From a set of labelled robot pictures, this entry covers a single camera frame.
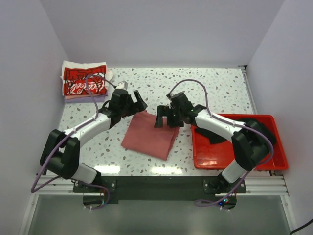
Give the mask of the pink t shirt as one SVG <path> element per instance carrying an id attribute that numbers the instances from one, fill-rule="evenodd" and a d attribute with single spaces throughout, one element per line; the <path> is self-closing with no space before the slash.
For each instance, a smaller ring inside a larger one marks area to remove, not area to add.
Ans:
<path id="1" fill-rule="evenodd" d="M 170 128 L 163 119 L 163 127 L 155 128 L 156 116 L 146 111 L 133 116 L 121 146 L 150 157 L 167 160 L 178 136 L 179 128 Z"/>

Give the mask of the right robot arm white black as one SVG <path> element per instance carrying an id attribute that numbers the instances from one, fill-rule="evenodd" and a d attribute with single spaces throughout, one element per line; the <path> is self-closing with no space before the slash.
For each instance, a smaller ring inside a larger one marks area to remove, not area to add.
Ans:
<path id="1" fill-rule="evenodd" d="M 235 181 L 265 162 L 272 155 L 276 144 L 275 135 L 261 122 L 248 119 L 235 121 L 208 110 L 203 105 L 194 106 L 184 93 L 167 96 L 169 105 L 157 107 L 155 128 L 163 127 L 166 118 L 170 128 L 190 124 L 212 139 L 223 139 L 232 144 L 234 160 L 220 173 L 218 187 L 230 192 Z"/>

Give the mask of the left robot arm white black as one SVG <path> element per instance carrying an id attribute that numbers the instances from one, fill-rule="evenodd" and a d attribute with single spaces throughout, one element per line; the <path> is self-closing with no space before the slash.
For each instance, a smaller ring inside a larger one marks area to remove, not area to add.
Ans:
<path id="1" fill-rule="evenodd" d="M 50 132 L 40 165 L 63 179 L 84 183 L 90 192 L 98 191 L 103 185 L 101 173 L 80 163 L 80 149 L 91 139 L 117 125 L 122 118 L 145 111 L 147 104 L 138 90 L 134 91 L 136 102 L 125 89 L 115 89 L 111 99 L 85 122 L 65 131 Z"/>

